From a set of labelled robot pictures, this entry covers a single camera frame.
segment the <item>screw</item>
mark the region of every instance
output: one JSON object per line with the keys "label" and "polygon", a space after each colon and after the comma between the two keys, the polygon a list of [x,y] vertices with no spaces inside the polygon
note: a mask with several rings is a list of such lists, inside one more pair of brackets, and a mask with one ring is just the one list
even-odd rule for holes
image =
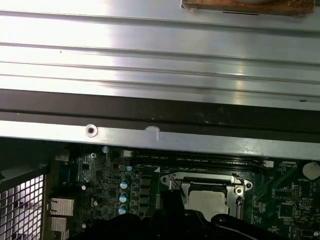
{"label": "screw", "polygon": [[95,152],[93,152],[93,153],[90,154],[90,157],[92,159],[96,159],[97,158],[97,154]]}
{"label": "screw", "polygon": [[86,136],[89,138],[93,138],[98,134],[98,128],[93,124],[88,124],[85,127]]}

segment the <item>capacitor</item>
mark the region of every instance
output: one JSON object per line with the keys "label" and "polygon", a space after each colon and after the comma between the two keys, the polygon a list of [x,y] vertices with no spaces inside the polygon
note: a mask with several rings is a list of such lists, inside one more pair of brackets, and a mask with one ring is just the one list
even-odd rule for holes
{"label": "capacitor", "polygon": [[107,154],[109,152],[109,148],[107,146],[102,147],[102,152]]}
{"label": "capacitor", "polygon": [[132,166],[125,166],[125,170],[127,172],[131,172],[132,171]]}
{"label": "capacitor", "polygon": [[309,162],[303,166],[302,173],[306,178],[316,180],[320,177],[320,166],[314,161]]}
{"label": "capacitor", "polygon": [[120,188],[121,189],[127,189],[128,186],[129,186],[128,180],[126,180],[126,179],[121,180],[121,182],[120,182]]}
{"label": "capacitor", "polygon": [[90,218],[87,218],[84,223],[81,224],[81,227],[83,229],[86,229],[88,227],[90,227],[90,225],[92,224],[92,220]]}
{"label": "capacitor", "polygon": [[126,214],[126,213],[127,213],[127,205],[122,204],[122,205],[119,207],[118,212],[119,212],[120,215]]}
{"label": "capacitor", "polygon": [[83,184],[83,185],[81,186],[81,189],[82,189],[83,191],[85,191],[85,190],[91,188],[91,186],[92,186],[92,184],[91,184],[90,182],[87,182],[87,183],[85,183],[85,184]]}
{"label": "capacitor", "polygon": [[126,192],[121,193],[119,197],[120,203],[124,204],[127,200],[128,200],[128,194]]}
{"label": "capacitor", "polygon": [[103,201],[104,201],[104,198],[103,198],[102,196],[99,196],[99,197],[97,197],[97,198],[94,200],[93,205],[94,205],[95,207],[97,207],[97,206],[98,206],[99,204],[101,204]]}

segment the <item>aluminum panel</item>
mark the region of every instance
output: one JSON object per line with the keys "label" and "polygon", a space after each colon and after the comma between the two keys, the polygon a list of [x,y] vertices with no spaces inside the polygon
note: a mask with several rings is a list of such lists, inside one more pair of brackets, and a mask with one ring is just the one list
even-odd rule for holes
{"label": "aluminum panel", "polygon": [[319,110],[320,14],[5,0],[0,88]]}
{"label": "aluminum panel", "polygon": [[[0,121],[2,137],[198,153],[320,160],[318,143],[161,132],[155,127],[150,127],[149,130],[98,127],[96,135],[89,137],[87,130],[86,126]],[[58,212],[60,215],[71,214],[71,209],[73,209],[71,201],[69,200],[68,204],[64,205],[64,210],[59,208],[61,210],[58,211],[58,208],[54,208],[57,214]]]}

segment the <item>black capacitor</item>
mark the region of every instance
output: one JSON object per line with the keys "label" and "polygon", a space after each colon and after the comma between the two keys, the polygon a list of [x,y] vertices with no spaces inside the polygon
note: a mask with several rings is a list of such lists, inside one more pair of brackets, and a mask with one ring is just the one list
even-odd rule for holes
{"label": "black capacitor", "polygon": [[102,196],[96,197],[94,199],[93,205],[97,207],[99,204],[102,204],[103,201],[104,201],[104,198]]}
{"label": "black capacitor", "polygon": [[92,187],[92,184],[91,184],[90,182],[86,182],[86,183],[82,184],[81,189],[82,189],[83,191],[86,191],[86,190],[88,190],[88,189],[91,188],[91,187]]}

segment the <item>metal grille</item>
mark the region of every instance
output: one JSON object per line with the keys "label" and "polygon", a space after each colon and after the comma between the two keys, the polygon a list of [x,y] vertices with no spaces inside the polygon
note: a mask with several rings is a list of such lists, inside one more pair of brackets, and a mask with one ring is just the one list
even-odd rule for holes
{"label": "metal grille", "polygon": [[0,240],[39,240],[44,176],[0,194]]}

